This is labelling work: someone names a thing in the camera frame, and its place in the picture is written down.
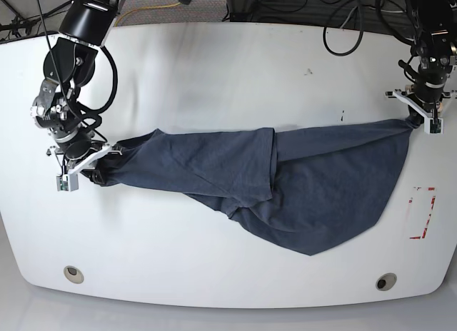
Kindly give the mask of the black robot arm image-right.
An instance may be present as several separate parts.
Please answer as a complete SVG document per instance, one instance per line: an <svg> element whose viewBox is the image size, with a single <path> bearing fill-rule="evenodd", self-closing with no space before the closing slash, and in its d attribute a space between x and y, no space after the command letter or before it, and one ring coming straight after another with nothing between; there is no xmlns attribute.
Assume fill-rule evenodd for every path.
<svg viewBox="0 0 457 331"><path fill-rule="evenodd" d="M424 121L427 133L441 133L443 121L438 110L444 99L448 76L456 66L456 0L405 0L408 17L413 21L412 57L418 68L409 64L401 68L413 79L415 104L430 118Z"/></svg>

